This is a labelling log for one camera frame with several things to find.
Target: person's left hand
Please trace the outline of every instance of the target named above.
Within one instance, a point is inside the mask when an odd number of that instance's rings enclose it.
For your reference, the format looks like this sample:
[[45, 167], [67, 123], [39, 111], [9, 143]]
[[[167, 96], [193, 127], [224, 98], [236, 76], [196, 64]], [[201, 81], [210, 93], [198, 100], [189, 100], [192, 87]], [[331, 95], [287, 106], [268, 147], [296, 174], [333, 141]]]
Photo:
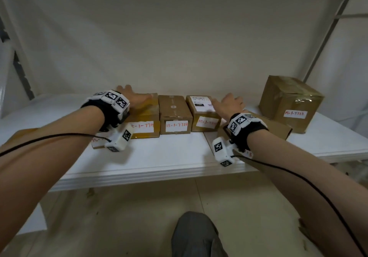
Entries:
[[116, 91], [120, 92], [122, 95], [129, 99], [130, 106], [132, 108], [134, 108], [135, 106], [139, 106], [146, 100], [152, 98], [151, 94], [135, 93], [132, 90], [131, 85], [126, 85], [125, 88], [123, 88], [122, 86], [117, 86]]

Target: black wrist strap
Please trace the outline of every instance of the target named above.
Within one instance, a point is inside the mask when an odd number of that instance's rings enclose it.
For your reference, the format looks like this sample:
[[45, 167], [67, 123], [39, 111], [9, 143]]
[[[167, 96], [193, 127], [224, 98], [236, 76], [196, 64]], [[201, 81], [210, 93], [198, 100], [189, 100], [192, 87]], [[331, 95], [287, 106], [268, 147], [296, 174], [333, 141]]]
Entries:
[[107, 132], [108, 125], [111, 125], [112, 127], [116, 128], [119, 124], [121, 124], [129, 116], [129, 112], [128, 112], [128, 114], [124, 116], [122, 120], [119, 120], [117, 117], [117, 112], [114, 110], [114, 108], [112, 108], [110, 104], [102, 100], [88, 100], [86, 103], [84, 103], [81, 106], [81, 108], [86, 107], [86, 106], [96, 106], [103, 112], [105, 116], [105, 122], [100, 128], [101, 132]]
[[[239, 114], [240, 113], [234, 114], [230, 120], [232, 120]], [[246, 141], [246, 139], [248, 138], [248, 135], [252, 132], [255, 132], [261, 129], [268, 130], [267, 127], [265, 127], [260, 122], [251, 122], [246, 127], [242, 128], [237, 136], [231, 133], [231, 139], [236, 144], [240, 152], [245, 152], [245, 150], [250, 150], [250, 148], [248, 147], [248, 143]]]

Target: black cable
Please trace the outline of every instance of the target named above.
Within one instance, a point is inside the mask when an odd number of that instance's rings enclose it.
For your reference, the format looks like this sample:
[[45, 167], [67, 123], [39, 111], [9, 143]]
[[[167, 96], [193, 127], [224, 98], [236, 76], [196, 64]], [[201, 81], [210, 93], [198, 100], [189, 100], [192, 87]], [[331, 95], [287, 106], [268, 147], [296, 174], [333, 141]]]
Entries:
[[0, 152], [0, 157], [12, 152], [12, 151], [15, 151], [21, 147], [24, 147], [26, 145], [29, 145], [29, 144], [32, 144], [32, 143], [36, 143], [38, 141], [42, 141], [42, 140], [45, 140], [45, 139], [49, 139], [49, 138], [54, 138], [54, 137], [61, 137], [61, 136], [85, 136], [85, 137], [95, 137], [95, 138], [100, 138], [100, 139], [105, 139], [109, 142], [111, 142], [110, 139], [108, 138], [105, 138], [105, 137], [101, 137], [101, 136], [95, 136], [95, 135], [91, 135], [91, 134], [85, 134], [85, 133], [61, 133], [61, 134], [54, 134], [54, 135], [47, 135], [47, 136], [43, 136], [43, 137], [40, 137], [40, 138], [37, 138], [37, 139], [33, 139], [33, 140], [30, 140], [30, 141], [27, 141], [25, 143], [21, 143], [15, 147], [12, 147], [12, 148], [9, 148], [8, 150], [6, 151], [3, 151], [3, 152]]
[[258, 161], [258, 160], [250, 159], [250, 158], [245, 157], [245, 156], [231, 156], [231, 157], [232, 158], [233, 157], [243, 157], [243, 158], [249, 159], [251, 161], [260, 163], [262, 165], [265, 165], [265, 166], [268, 166], [268, 167], [272, 167], [272, 168], [276, 168], [276, 169], [280, 169], [282, 171], [288, 172], [288, 173], [290, 173], [290, 174], [292, 174], [294, 176], [297, 176], [298, 178], [304, 180], [307, 184], [309, 184], [311, 187], [313, 187], [313, 189], [316, 190], [327, 201], [327, 203], [330, 205], [330, 207], [337, 214], [337, 216], [338, 216], [339, 220], [341, 221], [341, 223], [345, 226], [347, 232], [349, 233], [350, 237], [352, 238], [352, 240], [354, 241], [354, 243], [356, 244], [356, 246], [359, 248], [359, 250], [362, 253], [362, 255], [364, 257], [367, 257], [366, 252], [364, 251], [364, 249], [361, 246], [360, 242], [358, 241], [358, 239], [356, 238], [356, 236], [354, 235], [354, 233], [350, 229], [349, 225], [347, 225], [347, 223], [346, 223], [345, 219], [343, 218], [343, 216], [341, 215], [341, 213], [338, 211], [338, 209], [335, 207], [335, 205], [331, 202], [331, 200], [322, 191], [320, 191], [312, 182], [310, 182], [310, 180], [308, 180], [307, 178], [305, 178], [305, 177], [297, 174], [296, 172], [290, 171], [290, 170], [288, 170], [286, 168], [282, 168], [282, 167], [275, 166], [275, 165], [272, 165], [272, 164], [268, 164], [268, 163], [265, 163], [265, 162], [261, 162], [261, 161]]

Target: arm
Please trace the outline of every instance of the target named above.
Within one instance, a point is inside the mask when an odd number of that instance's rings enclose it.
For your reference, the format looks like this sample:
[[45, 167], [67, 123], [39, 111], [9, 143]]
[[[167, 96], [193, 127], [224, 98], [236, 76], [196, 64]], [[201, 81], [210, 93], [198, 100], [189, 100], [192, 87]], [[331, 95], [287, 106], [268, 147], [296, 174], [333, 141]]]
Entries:
[[[212, 101], [218, 114], [230, 120], [242, 112], [242, 98], [227, 95], [220, 103]], [[368, 190], [329, 163], [284, 141], [267, 130], [248, 135], [254, 159], [298, 173], [317, 186], [344, 217], [360, 244], [368, 252]], [[303, 219], [311, 238], [328, 256], [361, 256], [333, 209], [310, 185], [285, 171], [247, 161], [264, 172]]]
[[[117, 90], [130, 100], [132, 107], [150, 98], [150, 95], [134, 94], [130, 86], [119, 86]], [[0, 152], [46, 135], [74, 132], [95, 135], [103, 123], [102, 111], [87, 106], [7, 143]], [[0, 252], [90, 141], [90, 137], [84, 136], [50, 138], [0, 158]]]

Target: person's right hand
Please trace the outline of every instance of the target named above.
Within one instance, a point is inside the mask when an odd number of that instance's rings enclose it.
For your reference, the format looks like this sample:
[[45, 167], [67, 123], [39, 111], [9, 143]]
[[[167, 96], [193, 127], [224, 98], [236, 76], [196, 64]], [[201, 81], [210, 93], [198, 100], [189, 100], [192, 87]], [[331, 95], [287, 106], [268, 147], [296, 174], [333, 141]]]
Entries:
[[228, 93], [222, 100], [219, 102], [217, 99], [211, 100], [212, 105], [216, 113], [220, 115], [220, 117], [224, 118], [227, 122], [230, 122], [232, 115], [236, 113], [248, 113], [247, 110], [243, 110], [246, 106], [243, 103], [242, 97], [234, 98], [232, 93]]

